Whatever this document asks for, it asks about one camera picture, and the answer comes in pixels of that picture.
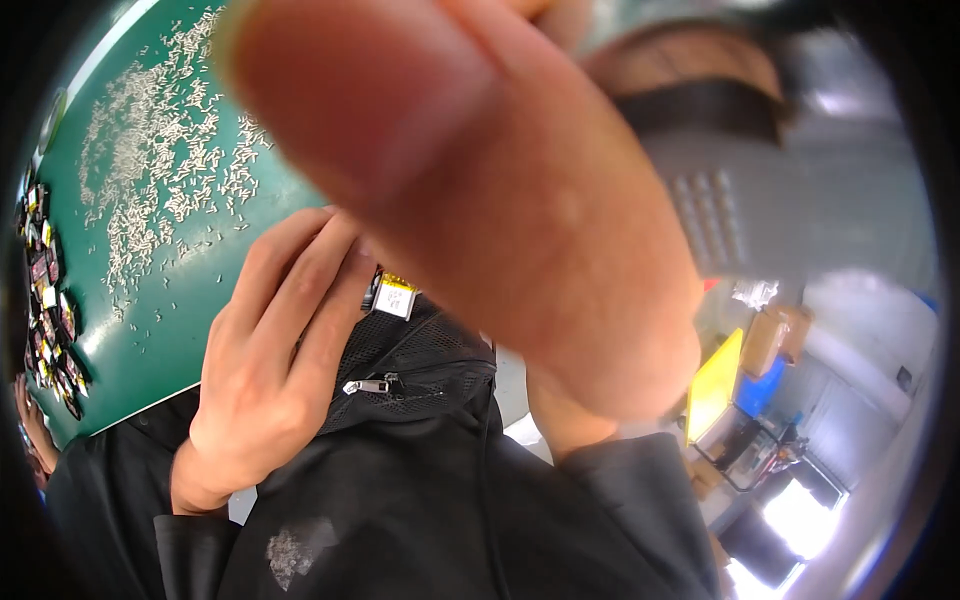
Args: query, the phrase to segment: black mesh fabric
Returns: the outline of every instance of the black mesh fabric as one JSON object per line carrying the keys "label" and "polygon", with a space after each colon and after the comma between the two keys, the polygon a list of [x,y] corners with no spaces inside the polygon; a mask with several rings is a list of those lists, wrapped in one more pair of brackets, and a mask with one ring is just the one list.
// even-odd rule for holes
{"label": "black mesh fabric", "polygon": [[[337,371],[337,386],[318,435],[368,420],[428,419],[492,392],[496,360],[480,336],[469,333],[423,295],[409,322],[371,313],[353,329]],[[402,391],[342,393],[347,381],[400,373]],[[406,373],[415,372],[408,377]]]}

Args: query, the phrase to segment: blue bin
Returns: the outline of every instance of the blue bin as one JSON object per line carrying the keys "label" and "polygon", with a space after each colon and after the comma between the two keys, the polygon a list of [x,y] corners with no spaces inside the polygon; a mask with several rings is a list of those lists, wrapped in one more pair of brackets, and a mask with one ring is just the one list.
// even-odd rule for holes
{"label": "blue bin", "polygon": [[736,394],[736,405],[743,409],[743,412],[756,419],[773,399],[774,392],[783,377],[785,366],[786,363],[783,358],[778,356],[774,360],[774,366],[759,380],[754,381],[747,374],[740,377],[740,389]]}

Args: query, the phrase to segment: workbench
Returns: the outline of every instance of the workbench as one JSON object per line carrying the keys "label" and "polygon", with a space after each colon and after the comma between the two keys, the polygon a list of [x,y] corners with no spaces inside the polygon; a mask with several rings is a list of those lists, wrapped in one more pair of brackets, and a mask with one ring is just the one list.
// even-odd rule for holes
{"label": "workbench", "polygon": [[220,4],[195,2],[160,0],[131,26],[37,171],[90,376],[80,421],[31,382],[60,447],[198,384],[207,331],[251,242],[326,204],[231,102],[207,45]]}

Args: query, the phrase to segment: pile of batteries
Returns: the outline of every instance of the pile of batteries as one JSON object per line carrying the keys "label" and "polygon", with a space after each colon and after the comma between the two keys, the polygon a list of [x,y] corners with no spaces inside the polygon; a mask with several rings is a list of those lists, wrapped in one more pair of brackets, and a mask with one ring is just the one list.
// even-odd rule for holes
{"label": "pile of batteries", "polygon": [[67,291],[58,288],[66,272],[60,240],[50,225],[49,214],[50,190],[35,181],[33,167],[28,167],[16,207],[17,228],[26,240],[30,285],[30,331],[24,366],[39,387],[52,390],[57,401],[67,407],[74,419],[80,420],[84,413],[79,396],[88,396],[89,381],[83,363],[72,349],[80,333],[80,315]]}

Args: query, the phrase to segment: gray metal panel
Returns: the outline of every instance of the gray metal panel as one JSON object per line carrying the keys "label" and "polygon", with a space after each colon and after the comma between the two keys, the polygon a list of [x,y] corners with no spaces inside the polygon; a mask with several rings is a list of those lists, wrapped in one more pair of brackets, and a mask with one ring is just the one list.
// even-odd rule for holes
{"label": "gray metal panel", "polygon": [[898,432],[884,412],[809,355],[784,373],[772,406],[785,415],[804,412],[799,429],[810,453],[851,491]]}

